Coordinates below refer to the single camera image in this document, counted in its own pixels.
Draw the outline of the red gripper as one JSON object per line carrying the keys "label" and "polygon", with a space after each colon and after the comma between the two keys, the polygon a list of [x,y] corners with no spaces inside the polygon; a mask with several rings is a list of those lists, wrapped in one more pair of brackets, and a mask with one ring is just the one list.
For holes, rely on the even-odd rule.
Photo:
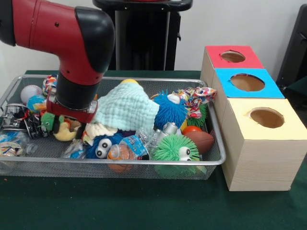
{"label": "red gripper", "polygon": [[84,132],[84,123],[90,123],[95,115],[95,100],[90,103],[90,107],[85,110],[72,110],[61,105],[56,99],[56,93],[50,92],[47,97],[47,111],[55,115],[53,122],[53,133],[59,132],[59,116],[67,116],[81,123],[76,130],[76,139],[81,139]]}

